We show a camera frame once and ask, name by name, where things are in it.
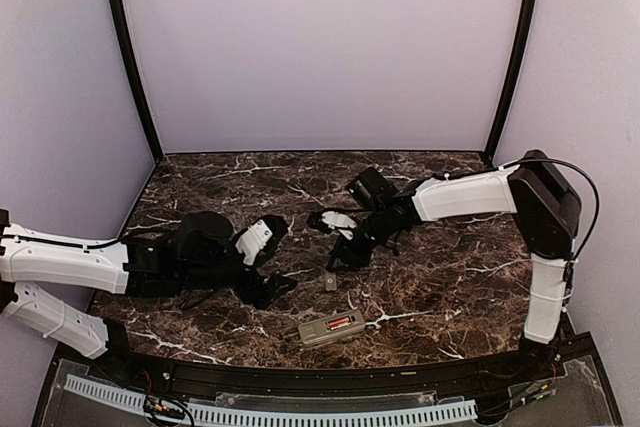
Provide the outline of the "grey remote control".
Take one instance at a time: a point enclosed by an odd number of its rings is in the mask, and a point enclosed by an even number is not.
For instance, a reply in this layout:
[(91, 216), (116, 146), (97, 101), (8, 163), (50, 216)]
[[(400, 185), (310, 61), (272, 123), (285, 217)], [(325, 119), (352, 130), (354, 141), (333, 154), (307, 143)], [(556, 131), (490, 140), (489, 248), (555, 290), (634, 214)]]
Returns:
[(298, 333), (304, 345), (313, 346), (361, 332), (365, 327), (362, 313), (355, 309), (304, 322), (298, 326)]

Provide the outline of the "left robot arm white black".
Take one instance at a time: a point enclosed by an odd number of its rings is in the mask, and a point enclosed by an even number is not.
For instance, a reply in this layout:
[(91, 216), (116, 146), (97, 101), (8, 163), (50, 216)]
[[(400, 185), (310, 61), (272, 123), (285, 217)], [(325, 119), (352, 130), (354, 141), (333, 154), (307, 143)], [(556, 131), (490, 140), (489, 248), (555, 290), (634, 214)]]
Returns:
[(120, 383), (141, 374), (125, 327), (81, 312), (41, 288), (74, 285), (132, 298), (170, 298), (186, 291), (231, 289), (265, 309), (295, 289), (296, 280), (259, 267), (275, 254), (288, 231), (285, 219), (266, 215), (240, 232), (211, 211), (184, 216), (176, 229), (151, 239), (134, 233), (89, 240), (29, 230), (1, 212), (1, 315), (76, 350), (101, 358)]

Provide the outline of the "gold grey AAA battery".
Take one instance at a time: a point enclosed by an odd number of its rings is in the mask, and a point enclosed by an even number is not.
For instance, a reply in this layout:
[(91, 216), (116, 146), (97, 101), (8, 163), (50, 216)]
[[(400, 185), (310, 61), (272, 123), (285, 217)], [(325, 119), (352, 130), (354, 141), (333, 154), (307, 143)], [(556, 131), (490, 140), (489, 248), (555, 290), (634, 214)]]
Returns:
[(339, 329), (350, 327), (351, 325), (352, 325), (352, 323), (350, 321), (346, 321), (346, 320), (342, 320), (340, 322), (335, 321), (335, 322), (330, 322), (328, 324), (328, 329), (330, 331), (336, 331), (336, 330), (339, 330)]

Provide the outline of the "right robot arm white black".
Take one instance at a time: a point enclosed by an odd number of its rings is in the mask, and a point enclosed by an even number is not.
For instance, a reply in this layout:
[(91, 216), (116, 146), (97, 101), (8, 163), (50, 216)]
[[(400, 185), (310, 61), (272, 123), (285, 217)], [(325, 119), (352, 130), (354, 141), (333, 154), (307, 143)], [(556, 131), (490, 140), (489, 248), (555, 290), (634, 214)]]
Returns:
[(326, 208), (310, 216), (316, 229), (338, 238), (328, 269), (359, 271), (376, 248), (390, 248), (402, 233), (441, 221), (510, 218), (532, 267), (523, 338), (530, 342), (510, 360), (521, 381), (534, 379), (549, 363), (544, 345), (554, 339), (573, 289), (575, 267), (596, 225), (581, 233), (582, 200), (563, 172), (589, 186), (578, 166), (529, 150), (523, 157), (482, 171), (431, 174), (404, 186), (374, 168), (347, 186), (357, 208)]

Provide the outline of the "red AAA battery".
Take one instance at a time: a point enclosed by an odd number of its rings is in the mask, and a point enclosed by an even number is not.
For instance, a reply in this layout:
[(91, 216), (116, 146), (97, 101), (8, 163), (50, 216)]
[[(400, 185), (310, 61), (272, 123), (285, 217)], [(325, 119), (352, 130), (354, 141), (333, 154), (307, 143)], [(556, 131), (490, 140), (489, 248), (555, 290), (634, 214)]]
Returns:
[(349, 316), (346, 316), (346, 317), (337, 318), (337, 319), (333, 319), (333, 320), (328, 321), (328, 322), (327, 322), (327, 326), (328, 326), (328, 324), (329, 324), (330, 322), (335, 322), (335, 321), (340, 322), (340, 321), (342, 321), (342, 320), (350, 321), (350, 322), (353, 324), (352, 319), (351, 319)]

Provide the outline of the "grey battery cover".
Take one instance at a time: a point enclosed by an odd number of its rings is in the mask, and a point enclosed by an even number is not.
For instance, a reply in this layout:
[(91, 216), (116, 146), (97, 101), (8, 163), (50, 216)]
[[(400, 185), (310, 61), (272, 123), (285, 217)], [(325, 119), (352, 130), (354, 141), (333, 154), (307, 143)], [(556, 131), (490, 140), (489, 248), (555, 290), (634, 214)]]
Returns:
[(327, 292), (333, 292), (337, 290), (335, 273), (324, 271), (324, 288)]

